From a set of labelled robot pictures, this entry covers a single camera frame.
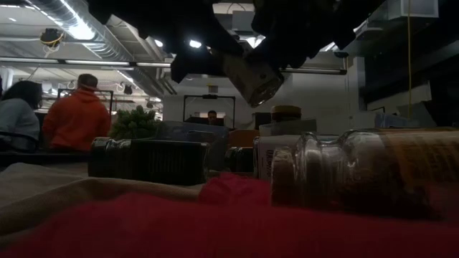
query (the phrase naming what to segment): person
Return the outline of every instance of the person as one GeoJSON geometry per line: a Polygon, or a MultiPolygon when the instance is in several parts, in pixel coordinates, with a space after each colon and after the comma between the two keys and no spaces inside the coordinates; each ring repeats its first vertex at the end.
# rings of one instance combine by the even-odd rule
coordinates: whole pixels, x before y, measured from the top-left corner
{"type": "Polygon", "coordinates": [[[42,85],[36,82],[17,82],[3,94],[0,101],[0,151],[36,150],[40,125],[34,110],[41,104],[42,85]]]}
{"type": "Polygon", "coordinates": [[[94,94],[97,86],[93,75],[80,75],[77,90],[49,109],[42,130],[51,150],[88,152],[96,137],[108,135],[110,116],[94,94]]]}
{"type": "Polygon", "coordinates": [[[210,125],[217,125],[217,112],[215,112],[215,110],[210,110],[207,113],[207,120],[210,125]]]}

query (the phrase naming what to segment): brown lid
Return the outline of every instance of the brown lid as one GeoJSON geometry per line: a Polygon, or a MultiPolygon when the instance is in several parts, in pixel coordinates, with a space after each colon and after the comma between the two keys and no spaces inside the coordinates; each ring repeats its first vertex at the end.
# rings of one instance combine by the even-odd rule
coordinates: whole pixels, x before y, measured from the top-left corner
{"type": "Polygon", "coordinates": [[[292,113],[301,115],[301,108],[292,105],[279,105],[271,108],[271,113],[292,113]]]}

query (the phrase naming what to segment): orange hoodie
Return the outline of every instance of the orange hoodie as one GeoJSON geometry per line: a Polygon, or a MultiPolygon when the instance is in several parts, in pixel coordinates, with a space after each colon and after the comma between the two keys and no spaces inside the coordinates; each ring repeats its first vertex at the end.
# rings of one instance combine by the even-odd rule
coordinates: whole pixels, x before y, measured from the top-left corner
{"type": "Polygon", "coordinates": [[[110,116],[92,91],[78,89],[49,109],[43,121],[43,134],[51,148],[89,151],[96,137],[110,130],[110,116]]]}

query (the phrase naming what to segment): leafy vegetable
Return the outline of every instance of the leafy vegetable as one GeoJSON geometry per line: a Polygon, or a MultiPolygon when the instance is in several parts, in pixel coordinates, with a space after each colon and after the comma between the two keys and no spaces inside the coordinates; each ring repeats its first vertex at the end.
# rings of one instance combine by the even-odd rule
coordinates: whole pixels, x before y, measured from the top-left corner
{"type": "Polygon", "coordinates": [[[118,119],[113,124],[109,136],[115,140],[141,139],[156,136],[160,120],[155,120],[155,112],[145,112],[142,106],[132,111],[117,112],[118,119]]]}

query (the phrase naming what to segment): red cloth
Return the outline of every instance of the red cloth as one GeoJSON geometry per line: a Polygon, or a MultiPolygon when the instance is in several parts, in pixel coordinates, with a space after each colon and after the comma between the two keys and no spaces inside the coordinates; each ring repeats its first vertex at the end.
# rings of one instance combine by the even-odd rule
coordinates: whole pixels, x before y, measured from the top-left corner
{"type": "Polygon", "coordinates": [[[253,178],[243,178],[233,173],[222,173],[210,179],[199,193],[203,204],[250,204],[269,206],[270,183],[253,178]]]}
{"type": "Polygon", "coordinates": [[[225,177],[200,196],[220,205],[130,193],[64,211],[2,257],[459,257],[458,227],[274,208],[259,190],[246,190],[256,204],[207,196],[264,183],[225,177]]]}
{"type": "Polygon", "coordinates": [[[110,116],[93,91],[78,89],[58,100],[43,121],[51,148],[89,151],[96,137],[106,137],[110,116]]]}

